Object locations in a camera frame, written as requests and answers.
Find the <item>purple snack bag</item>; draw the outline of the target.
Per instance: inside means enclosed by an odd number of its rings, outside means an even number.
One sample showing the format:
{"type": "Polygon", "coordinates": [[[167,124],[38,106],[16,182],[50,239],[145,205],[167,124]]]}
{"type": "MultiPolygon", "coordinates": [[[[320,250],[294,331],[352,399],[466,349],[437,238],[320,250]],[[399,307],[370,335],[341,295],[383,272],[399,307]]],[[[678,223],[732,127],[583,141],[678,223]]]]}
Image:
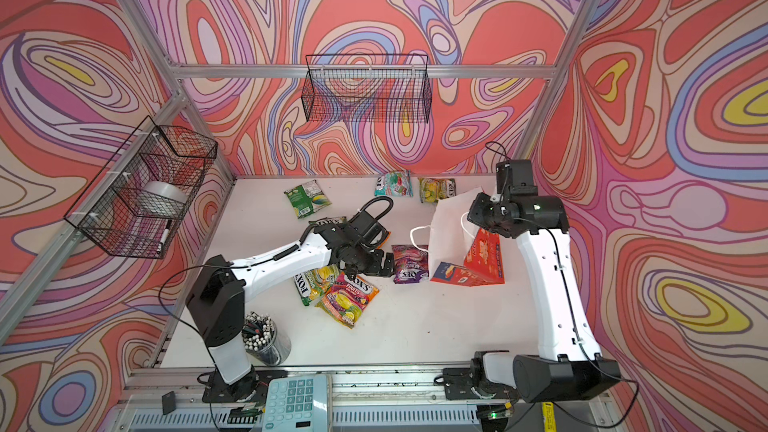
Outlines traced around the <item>purple snack bag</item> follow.
{"type": "Polygon", "coordinates": [[[393,245],[395,284],[418,284],[429,279],[428,250],[426,246],[393,245]]]}

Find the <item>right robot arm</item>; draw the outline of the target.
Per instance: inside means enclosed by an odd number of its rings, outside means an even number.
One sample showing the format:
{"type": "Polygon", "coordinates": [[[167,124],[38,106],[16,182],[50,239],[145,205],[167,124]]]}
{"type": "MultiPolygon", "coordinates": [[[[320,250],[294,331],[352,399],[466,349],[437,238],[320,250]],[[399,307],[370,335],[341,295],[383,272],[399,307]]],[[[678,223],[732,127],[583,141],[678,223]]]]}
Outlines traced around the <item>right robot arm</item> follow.
{"type": "Polygon", "coordinates": [[[538,329],[536,355],[480,352],[476,362],[483,378],[513,388],[527,403],[588,401],[618,384],[619,365],[604,356],[580,299],[562,201],[480,192],[467,219],[515,242],[529,277],[538,329]]]}

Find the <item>yellow green mango snack bag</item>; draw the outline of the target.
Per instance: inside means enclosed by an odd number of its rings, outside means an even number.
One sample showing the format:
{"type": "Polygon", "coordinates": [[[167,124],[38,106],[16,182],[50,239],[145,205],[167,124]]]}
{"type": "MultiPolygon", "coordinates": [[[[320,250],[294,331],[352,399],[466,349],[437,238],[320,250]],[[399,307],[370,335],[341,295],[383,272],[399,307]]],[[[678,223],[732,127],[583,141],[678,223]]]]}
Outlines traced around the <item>yellow green mango snack bag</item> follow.
{"type": "Polygon", "coordinates": [[[293,280],[304,306],[309,306],[324,296],[336,282],[340,270],[329,265],[297,274],[293,280]]]}

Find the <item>red white paper bag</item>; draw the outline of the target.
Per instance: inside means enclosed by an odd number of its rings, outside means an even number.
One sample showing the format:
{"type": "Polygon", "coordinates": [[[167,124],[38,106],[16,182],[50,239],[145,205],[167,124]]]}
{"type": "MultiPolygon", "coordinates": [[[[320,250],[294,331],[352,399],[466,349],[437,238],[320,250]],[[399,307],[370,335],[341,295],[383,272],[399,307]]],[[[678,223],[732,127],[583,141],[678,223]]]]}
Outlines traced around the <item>red white paper bag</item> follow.
{"type": "Polygon", "coordinates": [[[500,239],[468,221],[476,187],[437,203],[428,225],[410,231],[411,244],[427,253],[432,282],[479,287],[505,282],[500,239]]]}

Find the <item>pink yellow snack bag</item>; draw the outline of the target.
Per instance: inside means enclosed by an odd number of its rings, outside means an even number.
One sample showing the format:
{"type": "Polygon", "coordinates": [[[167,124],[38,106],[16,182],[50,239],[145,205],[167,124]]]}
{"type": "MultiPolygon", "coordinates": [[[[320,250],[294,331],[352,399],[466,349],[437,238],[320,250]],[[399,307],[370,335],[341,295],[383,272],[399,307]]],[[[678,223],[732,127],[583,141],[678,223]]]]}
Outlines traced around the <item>pink yellow snack bag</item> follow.
{"type": "Polygon", "coordinates": [[[316,307],[336,322],[353,329],[379,292],[378,287],[361,276],[350,278],[341,274],[328,292],[319,299],[316,307]]]}

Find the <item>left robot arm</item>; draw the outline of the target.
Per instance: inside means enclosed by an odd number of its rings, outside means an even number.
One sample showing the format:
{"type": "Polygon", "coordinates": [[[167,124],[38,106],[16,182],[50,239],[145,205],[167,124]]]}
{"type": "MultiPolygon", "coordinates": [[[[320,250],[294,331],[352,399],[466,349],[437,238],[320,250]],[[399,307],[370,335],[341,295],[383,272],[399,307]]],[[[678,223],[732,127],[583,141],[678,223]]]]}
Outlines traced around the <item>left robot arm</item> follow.
{"type": "Polygon", "coordinates": [[[310,225],[298,240],[260,255],[209,259],[186,299],[214,364],[203,401],[245,401],[258,387],[259,376],[241,337],[247,302],[296,275],[328,265],[340,265],[351,276],[378,272],[384,264],[380,247],[389,235],[376,218],[359,211],[341,224],[310,225]]]}

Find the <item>dark green snack bag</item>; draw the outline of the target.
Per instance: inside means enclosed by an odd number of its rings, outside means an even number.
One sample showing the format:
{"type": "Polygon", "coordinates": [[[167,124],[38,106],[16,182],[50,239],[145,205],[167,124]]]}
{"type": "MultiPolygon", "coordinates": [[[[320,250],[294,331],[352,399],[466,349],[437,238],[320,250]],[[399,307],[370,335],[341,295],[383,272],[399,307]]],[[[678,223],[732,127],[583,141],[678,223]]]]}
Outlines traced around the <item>dark green snack bag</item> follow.
{"type": "Polygon", "coordinates": [[[298,219],[307,218],[332,204],[316,180],[288,189],[284,195],[298,219]]]}

